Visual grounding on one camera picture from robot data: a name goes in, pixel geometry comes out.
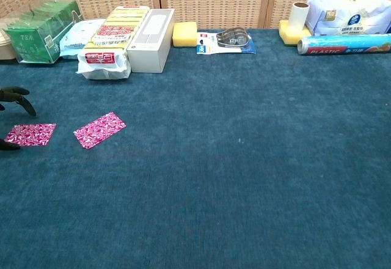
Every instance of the teal carpet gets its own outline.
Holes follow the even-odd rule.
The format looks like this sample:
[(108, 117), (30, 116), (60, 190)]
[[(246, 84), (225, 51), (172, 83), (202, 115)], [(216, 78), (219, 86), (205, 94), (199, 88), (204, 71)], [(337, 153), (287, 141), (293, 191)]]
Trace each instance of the teal carpet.
[[(172, 48), (164, 73), (91, 81), (77, 62), (0, 64), (56, 123), (0, 152), (0, 268), (371, 269), (391, 264), (391, 54)], [(126, 128), (85, 150), (77, 128)]]

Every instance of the paper towel roll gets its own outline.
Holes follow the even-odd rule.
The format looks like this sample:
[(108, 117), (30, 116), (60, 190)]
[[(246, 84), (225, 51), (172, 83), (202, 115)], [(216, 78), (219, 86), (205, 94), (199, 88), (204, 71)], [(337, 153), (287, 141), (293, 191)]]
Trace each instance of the paper towel roll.
[(307, 18), (310, 6), (304, 2), (295, 2), (292, 4), (291, 14), (288, 20), (288, 31), (301, 32), (305, 25), (305, 19)]

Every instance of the white rectangular box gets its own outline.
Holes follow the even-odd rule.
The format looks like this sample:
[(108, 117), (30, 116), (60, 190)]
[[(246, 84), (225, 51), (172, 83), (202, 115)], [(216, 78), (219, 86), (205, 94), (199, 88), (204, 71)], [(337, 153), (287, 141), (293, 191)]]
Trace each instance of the white rectangular box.
[(151, 9), (128, 46), (132, 72), (162, 73), (172, 43), (175, 9)]

